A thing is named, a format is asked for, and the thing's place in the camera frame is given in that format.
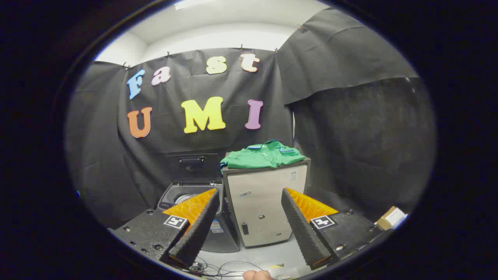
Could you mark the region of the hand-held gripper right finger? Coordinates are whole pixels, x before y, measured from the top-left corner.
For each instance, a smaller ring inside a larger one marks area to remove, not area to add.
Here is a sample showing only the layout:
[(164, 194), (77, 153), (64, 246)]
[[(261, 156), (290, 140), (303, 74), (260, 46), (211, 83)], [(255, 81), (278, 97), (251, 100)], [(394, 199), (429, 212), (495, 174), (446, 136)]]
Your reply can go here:
[(368, 220), (350, 200), (324, 190), (308, 196), (284, 188), (281, 205), (311, 270), (376, 246), (393, 232)]

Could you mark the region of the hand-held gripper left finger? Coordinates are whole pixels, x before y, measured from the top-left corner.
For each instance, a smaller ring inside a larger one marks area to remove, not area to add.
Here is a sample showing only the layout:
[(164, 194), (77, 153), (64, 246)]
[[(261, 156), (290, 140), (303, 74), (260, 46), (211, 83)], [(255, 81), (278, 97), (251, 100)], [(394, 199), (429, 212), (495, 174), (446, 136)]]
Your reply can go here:
[(162, 263), (189, 269), (206, 241), (219, 208), (212, 188), (167, 210), (147, 210), (115, 230), (119, 241)]

